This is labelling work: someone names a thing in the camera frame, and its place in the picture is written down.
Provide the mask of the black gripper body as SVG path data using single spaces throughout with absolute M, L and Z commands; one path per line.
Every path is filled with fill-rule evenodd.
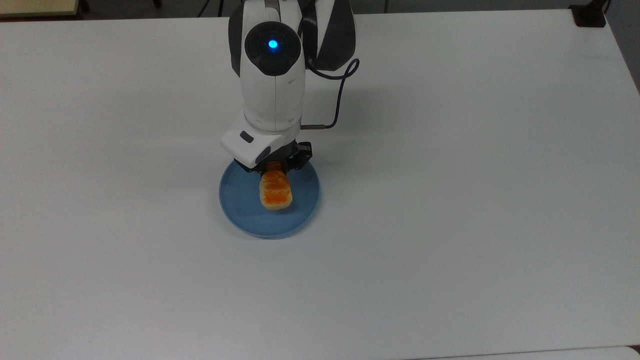
M 313 144 L 309 141 L 292 141 L 272 153 L 272 161 L 279 163 L 283 169 L 283 161 L 292 160 L 293 170 L 301 170 L 313 157 Z

